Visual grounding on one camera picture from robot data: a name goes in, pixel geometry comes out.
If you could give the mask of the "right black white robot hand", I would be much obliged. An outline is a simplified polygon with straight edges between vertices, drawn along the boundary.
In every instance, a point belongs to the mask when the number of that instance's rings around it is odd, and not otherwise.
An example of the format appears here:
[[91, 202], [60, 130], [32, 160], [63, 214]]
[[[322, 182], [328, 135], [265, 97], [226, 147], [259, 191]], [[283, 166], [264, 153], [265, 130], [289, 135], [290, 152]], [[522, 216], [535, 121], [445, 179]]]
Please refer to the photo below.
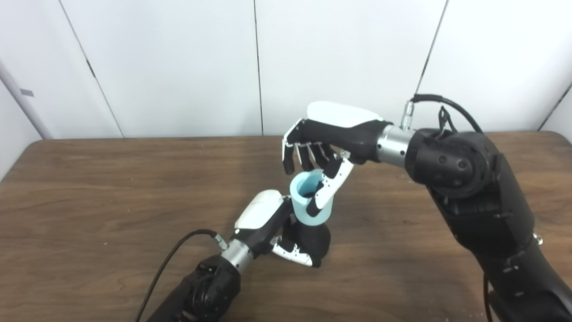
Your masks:
[[282, 164], [294, 173], [294, 153], [303, 171], [322, 168], [321, 181], [306, 211], [316, 217], [345, 183], [354, 165], [378, 162], [378, 140], [392, 126], [374, 112], [333, 102], [313, 102], [282, 139]]

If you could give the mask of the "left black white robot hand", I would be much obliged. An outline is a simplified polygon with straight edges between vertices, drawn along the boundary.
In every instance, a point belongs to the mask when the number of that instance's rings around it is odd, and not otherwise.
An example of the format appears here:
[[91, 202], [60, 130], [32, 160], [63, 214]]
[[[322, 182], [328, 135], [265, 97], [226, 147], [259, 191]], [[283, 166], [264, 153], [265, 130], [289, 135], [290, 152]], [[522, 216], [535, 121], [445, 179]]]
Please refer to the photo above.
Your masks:
[[307, 267], [321, 267], [322, 242], [311, 238], [316, 226], [303, 224], [294, 213], [290, 196], [277, 190], [259, 192], [235, 222], [234, 233], [222, 257], [243, 272], [251, 261], [273, 253]]

